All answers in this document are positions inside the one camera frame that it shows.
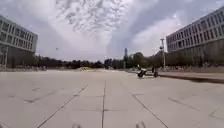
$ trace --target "cloud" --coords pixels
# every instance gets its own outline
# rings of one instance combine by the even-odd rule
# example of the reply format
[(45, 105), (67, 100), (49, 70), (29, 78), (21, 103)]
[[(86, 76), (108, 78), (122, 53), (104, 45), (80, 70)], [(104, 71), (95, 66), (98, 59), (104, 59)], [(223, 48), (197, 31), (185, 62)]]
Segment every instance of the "cloud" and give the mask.
[(123, 56), (124, 48), (151, 55), (160, 38), (223, 4), (223, 0), (1, 0), (0, 13), (39, 35), (41, 55), (102, 60)]
[(133, 45), (136, 50), (145, 55), (155, 54), (161, 46), (160, 39), (181, 27), (183, 24), (181, 24), (178, 15), (174, 14), (173, 17), (161, 20), (138, 33), (133, 38)]

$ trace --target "curb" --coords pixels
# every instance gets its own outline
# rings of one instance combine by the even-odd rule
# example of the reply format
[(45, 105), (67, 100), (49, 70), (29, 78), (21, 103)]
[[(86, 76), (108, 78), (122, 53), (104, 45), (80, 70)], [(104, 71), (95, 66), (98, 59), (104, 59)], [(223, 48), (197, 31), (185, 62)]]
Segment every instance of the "curb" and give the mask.
[(160, 77), (181, 79), (181, 80), (191, 80), (198, 83), (216, 83), (224, 84), (224, 79), (213, 79), (213, 78), (203, 78), (203, 77), (189, 77), (189, 76), (174, 76), (174, 75), (159, 75)]

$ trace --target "person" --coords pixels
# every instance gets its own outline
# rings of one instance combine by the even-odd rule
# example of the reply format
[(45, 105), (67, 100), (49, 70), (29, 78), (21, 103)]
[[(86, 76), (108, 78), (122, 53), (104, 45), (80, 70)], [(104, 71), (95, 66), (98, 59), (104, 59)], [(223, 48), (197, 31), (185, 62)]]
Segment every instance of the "person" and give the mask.
[(152, 66), (152, 73), (154, 73), (154, 71), (155, 71), (155, 66), (153, 65)]

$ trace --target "glass facade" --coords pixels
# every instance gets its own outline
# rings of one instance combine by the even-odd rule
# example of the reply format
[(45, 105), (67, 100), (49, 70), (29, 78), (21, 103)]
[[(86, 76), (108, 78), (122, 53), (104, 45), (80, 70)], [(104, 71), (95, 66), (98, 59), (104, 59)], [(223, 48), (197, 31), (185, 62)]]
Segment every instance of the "glass facade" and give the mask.
[(0, 43), (35, 51), (36, 41), (36, 35), (0, 16)]

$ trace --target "building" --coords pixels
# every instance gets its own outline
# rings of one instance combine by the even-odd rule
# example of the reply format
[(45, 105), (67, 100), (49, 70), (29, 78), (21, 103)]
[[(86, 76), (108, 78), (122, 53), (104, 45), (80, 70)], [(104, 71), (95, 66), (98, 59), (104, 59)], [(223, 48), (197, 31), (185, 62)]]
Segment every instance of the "building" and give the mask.
[(221, 61), (224, 58), (224, 7), (174, 32), (166, 40), (169, 53), (182, 52), (194, 63)]
[(30, 63), (36, 52), (37, 40), (37, 34), (0, 16), (0, 64), (7, 62), (8, 66), (16, 66)]

